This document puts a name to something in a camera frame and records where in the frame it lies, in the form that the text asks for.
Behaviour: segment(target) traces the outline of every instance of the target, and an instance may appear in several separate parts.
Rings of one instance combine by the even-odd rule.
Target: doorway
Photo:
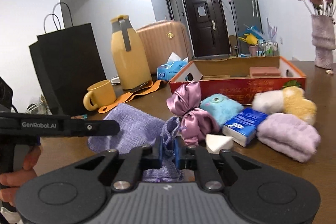
[[[166,0],[169,18],[168,20],[181,21],[179,8],[176,0]]]
[[[195,57],[230,54],[221,0],[183,0]]]

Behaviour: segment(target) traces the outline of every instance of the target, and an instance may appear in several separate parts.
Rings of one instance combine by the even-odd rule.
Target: orange cardboard box
[[[251,78],[251,67],[276,67],[280,70],[281,77]],[[243,105],[249,105],[259,92],[281,90],[292,85],[305,89],[306,75],[280,56],[195,60],[169,81],[171,92],[174,93],[182,84],[190,81],[199,81],[202,100],[220,93]]]

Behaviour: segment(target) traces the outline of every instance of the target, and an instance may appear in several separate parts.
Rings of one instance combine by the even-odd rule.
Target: pink suitcase
[[[182,59],[193,56],[186,27],[177,21],[158,21],[137,30],[147,56],[151,74],[167,63],[172,52]]]

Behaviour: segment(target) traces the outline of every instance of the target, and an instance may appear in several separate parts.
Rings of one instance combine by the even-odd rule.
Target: plastic bag
[[[187,61],[182,60],[169,62],[165,65],[162,65],[157,68],[157,79],[168,82],[187,64]]]

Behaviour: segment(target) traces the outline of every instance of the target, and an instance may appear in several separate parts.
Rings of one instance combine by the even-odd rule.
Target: yellow thermos jug
[[[111,20],[111,50],[123,90],[131,90],[152,80],[142,41],[127,15]]]

